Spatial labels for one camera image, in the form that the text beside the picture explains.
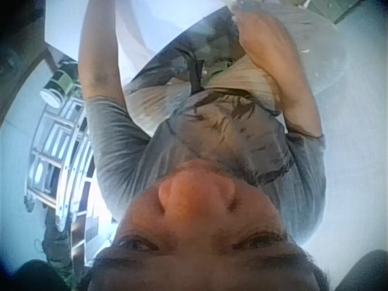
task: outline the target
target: nose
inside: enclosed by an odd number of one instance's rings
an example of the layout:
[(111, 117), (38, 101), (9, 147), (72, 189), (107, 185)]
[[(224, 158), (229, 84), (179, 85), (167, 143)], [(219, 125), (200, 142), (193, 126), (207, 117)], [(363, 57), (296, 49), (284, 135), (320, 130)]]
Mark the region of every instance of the nose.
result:
[(159, 200), (165, 216), (181, 222), (225, 215), (235, 195), (231, 178), (205, 169), (186, 169), (162, 182)]

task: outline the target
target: paint can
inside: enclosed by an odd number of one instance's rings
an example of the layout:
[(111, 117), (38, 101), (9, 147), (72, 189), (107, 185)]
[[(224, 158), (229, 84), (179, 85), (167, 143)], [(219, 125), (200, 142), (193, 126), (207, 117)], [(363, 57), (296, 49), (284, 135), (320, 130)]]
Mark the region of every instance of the paint can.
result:
[(69, 92), (78, 81), (76, 62), (62, 62), (49, 82), (41, 90), (42, 99), (54, 108), (61, 108), (69, 98)]

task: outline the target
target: short sleeve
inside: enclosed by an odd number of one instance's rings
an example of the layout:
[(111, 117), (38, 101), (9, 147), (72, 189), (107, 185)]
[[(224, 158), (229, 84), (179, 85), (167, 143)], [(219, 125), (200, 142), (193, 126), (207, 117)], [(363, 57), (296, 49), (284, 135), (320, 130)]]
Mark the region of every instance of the short sleeve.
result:
[(287, 143), (294, 158), (303, 193), (303, 212), (292, 227), (292, 235), (299, 244), (305, 243), (321, 224), (326, 203), (326, 175), (324, 167), (324, 136), (313, 138), (288, 133)]
[(127, 109), (106, 97), (85, 101), (97, 180), (113, 217), (120, 221), (130, 199), (129, 181), (150, 137)]

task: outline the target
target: mustache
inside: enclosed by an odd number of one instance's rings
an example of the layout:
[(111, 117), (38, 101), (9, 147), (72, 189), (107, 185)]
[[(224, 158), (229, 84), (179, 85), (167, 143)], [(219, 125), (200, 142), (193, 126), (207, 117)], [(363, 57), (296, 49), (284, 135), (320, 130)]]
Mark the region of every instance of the mustache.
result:
[(212, 173), (219, 176), (223, 176), (225, 178), (235, 178), (245, 181), (248, 185), (259, 187), (260, 185), (257, 183), (256, 179), (254, 178), (253, 173), (250, 173), (246, 170), (245, 167), (228, 167), (220, 162), (215, 161), (206, 161), (206, 165), (203, 166), (193, 166), (193, 165), (183, 165), (179, 166), (176, 169), (172, 170), (171, 172), (167, 173), (165, 176), (163, 176), (159, 181), (163, 182), (169, 178), (174, 177), (175, 175), (186, 171), (191, 170), (195, 168), (200, 168), (203, 170), (204, 173)]

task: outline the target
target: nostril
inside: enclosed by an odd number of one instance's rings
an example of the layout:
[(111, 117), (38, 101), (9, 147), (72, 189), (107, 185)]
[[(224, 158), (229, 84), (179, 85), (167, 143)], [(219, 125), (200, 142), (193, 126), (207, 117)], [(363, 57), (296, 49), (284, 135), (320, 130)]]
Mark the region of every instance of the nostril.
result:
[(239, 205), (240, 205), (240, 200), (237, 197), (234, 197), (228, 205), (228, 208), (227, 208), (228, 212), (230, 213), (235, 212)]

